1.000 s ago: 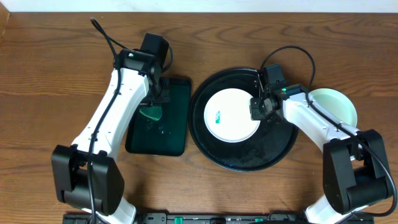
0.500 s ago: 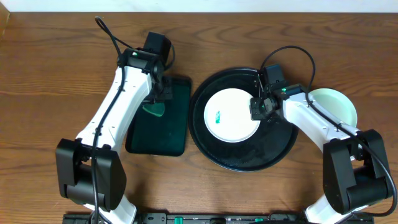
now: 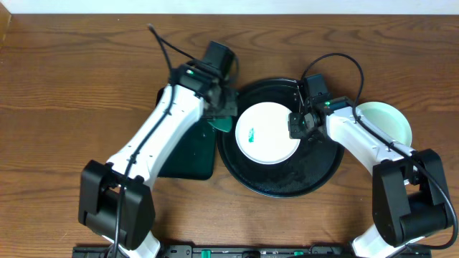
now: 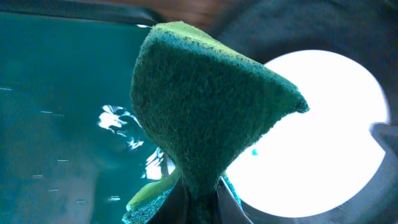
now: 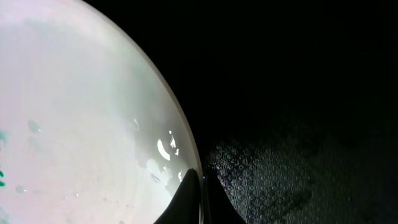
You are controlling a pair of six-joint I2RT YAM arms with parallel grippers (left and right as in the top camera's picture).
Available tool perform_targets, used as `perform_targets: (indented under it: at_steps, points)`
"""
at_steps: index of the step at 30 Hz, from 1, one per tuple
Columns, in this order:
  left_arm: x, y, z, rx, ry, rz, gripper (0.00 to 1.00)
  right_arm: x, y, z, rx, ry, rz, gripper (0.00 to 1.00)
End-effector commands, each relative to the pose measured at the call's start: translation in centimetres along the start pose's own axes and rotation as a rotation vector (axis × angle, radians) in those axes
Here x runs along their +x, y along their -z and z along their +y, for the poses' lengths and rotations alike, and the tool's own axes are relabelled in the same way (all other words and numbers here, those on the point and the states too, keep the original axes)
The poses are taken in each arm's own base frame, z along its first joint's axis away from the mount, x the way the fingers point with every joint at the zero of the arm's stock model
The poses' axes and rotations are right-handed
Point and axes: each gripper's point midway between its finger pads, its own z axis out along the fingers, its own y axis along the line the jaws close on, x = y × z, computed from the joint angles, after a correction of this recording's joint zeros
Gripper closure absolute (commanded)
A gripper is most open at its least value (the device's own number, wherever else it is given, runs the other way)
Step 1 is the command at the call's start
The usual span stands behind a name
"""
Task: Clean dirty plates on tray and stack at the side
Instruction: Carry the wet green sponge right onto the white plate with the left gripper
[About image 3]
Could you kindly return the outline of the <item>green sponge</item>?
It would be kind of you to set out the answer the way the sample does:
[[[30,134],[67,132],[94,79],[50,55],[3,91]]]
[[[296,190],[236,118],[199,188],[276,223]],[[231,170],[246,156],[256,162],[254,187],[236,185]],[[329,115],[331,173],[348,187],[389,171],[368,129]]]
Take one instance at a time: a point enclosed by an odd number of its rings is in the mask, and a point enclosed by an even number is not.
[[[214,129],[229,133],[232,129],[233,122],[231,117],[210,118],[207,121]]]

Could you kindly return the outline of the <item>mint green plate front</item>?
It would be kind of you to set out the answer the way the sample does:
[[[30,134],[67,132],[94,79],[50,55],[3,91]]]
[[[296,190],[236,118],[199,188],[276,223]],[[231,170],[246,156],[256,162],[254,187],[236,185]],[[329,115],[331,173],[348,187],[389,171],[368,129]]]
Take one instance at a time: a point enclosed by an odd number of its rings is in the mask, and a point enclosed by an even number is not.
[[[371,123],[387,135],[404,145],[412,145],[411,126],[397,108],[384,102],[366,102],[357,107]]]

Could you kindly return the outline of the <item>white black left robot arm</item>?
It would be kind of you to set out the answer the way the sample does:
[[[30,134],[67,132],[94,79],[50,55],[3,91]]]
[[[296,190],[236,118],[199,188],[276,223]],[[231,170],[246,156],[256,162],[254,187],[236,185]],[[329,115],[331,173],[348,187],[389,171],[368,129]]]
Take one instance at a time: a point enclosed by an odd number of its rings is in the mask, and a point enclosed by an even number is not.
[[[233,59],[193,60],[171,70],[155,109],[105,163],[91,160],[80,178],[78,221],[110,240],[109,257],[155,257],[152,188],[184,134],[202,118],[237,113],[230,88]]]

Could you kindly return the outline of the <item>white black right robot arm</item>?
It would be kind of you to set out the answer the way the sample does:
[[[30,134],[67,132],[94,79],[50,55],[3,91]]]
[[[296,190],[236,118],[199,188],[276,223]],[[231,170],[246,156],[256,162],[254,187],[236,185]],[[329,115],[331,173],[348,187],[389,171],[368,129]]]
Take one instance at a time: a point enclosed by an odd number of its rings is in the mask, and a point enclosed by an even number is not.
[[[405,250],[432,249],[426,237],[451,228],[458,238],[458,215],[448,193],[439,155],[416,151],[371,123],[347,97],[308,101],[304,112],[290,113],[294,139],[321,133],[347,149],[372,175],[373,225],[355,238],[358,257],[395,257]]]

